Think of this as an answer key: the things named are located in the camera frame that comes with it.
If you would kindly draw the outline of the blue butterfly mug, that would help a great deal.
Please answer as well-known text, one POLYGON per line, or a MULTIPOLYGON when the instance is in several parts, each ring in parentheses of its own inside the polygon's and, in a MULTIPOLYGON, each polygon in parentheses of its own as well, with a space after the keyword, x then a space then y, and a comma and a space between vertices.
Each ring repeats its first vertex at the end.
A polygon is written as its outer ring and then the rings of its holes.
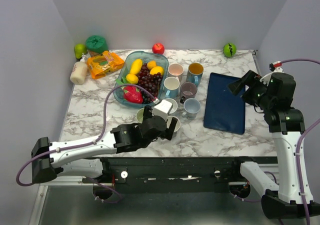
POLYGON ((201 64, 191 63, 188 66, 186 81, 193 83, 198 87, 201 82, 203 72, 204 72, 204 67, 201 64))

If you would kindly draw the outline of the green mug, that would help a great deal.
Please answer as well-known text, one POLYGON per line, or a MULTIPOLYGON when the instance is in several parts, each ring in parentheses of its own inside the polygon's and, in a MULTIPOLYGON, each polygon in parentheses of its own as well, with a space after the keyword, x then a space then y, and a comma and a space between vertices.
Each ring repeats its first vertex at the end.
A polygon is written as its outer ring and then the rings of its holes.
POLYGON ((144 119, 144 107, 139 109, 136 113, 136 120, 138 123, 142 123, 144 119))

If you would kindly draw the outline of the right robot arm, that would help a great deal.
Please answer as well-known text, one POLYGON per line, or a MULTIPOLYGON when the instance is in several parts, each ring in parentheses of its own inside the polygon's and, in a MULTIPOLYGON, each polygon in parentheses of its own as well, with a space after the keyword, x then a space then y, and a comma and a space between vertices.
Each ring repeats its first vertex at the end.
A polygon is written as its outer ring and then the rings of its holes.
POLYGON ((233 165, 230 176, 249 181, 268 219, 305 218, 310 224, 311 217, 319 216, 320 205, 314 201, 306 174, 303 143, 308 130, 302 112, 292 107, 294 77, 276 71, 262 77, 250 70, 228 88, 235 96, 245 89, 242 100, 263 111, 276 148, 280 182, 270 179, 253 161, 233 165))

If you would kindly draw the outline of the light blue white mug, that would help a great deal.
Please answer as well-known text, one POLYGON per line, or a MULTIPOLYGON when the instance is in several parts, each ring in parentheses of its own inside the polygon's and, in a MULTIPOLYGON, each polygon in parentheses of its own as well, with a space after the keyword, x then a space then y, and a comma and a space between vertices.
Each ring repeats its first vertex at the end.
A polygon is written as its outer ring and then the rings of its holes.
POLYGON ((170 109, 169 114, 173 115, 178 109, 178 103, 172 98, 165 98, 164 100, 172 104, 172 108, 170 109))

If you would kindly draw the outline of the dark teal mug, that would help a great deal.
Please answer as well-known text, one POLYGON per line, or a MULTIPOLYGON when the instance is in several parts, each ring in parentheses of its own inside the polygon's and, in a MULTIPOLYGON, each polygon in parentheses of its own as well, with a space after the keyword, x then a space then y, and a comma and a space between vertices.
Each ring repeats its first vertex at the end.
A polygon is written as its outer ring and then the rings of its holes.
POLYGON ((168 129, 170 128, 172 119, 176 119, 177 120, 175 128, 174 128, 174 132, 173 132, 173 136, 175 136, 177 134, 177 132, 179 131, 179 129, 181 128, 181 122, 180 122, 180 119, 178 117, 176 117, 176 116, 172 116, 172 115, 168 116, 167 117, 167 123, 166 123, 168 129))

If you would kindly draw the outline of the pink mug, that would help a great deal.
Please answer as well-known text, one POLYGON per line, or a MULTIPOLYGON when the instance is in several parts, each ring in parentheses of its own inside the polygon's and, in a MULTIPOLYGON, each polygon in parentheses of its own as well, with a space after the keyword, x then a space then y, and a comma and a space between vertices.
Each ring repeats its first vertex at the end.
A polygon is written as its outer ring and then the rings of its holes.
POLYGON ((174 63, 169 65, 168 67, 168 76, 169 77, 175 77, 177 78, 180 82, 182 81, 184 74, 184 68, 182 65, 178 63, 174 63))

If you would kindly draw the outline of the purple mug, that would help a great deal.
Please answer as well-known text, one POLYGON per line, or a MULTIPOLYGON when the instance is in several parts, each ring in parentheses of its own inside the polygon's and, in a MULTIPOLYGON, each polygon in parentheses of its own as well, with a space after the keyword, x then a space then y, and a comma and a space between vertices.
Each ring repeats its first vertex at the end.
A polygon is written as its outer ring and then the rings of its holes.
POLYGON ((180 86, 180 103, 183 104, 189 98, 195 98, 198 87, 192 82, 184 82, 180 86))

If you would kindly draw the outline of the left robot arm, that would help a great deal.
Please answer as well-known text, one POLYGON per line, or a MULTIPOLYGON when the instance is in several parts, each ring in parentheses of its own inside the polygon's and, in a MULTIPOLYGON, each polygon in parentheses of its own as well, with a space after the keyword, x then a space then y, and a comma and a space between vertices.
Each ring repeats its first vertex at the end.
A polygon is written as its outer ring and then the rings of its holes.
POLYGON ((71 163, 94 156, 135 152, 158 138, 170 141, 178 120, 168 119, 167 111, 146 106, 141 123, 121 124, 100 136, 69 142, 39 138, 31 151, 31 180, 34 184, 69 175, 71 163))

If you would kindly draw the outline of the light blue faceted mug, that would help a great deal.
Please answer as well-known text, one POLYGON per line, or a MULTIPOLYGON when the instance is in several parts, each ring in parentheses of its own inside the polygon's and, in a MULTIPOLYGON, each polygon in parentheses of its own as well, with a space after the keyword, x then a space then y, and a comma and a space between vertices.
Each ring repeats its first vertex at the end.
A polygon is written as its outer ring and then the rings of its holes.
POLYGON ((168 77, 164 80, 165 94, 166 99, 175 99, 179 94, 180 81, 177 77, 168 77))

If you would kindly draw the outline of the grey white mug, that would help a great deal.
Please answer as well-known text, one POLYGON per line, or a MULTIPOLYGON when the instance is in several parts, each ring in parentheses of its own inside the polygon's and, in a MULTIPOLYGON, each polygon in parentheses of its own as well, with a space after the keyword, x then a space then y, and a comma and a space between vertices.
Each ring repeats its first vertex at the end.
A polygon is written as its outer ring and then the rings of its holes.
POLYGON ((201 103, 195 98, 188 98, 184 102, 183 108, 184 112, 182 113, 182 117, 193 120, 201 110, 201 103))

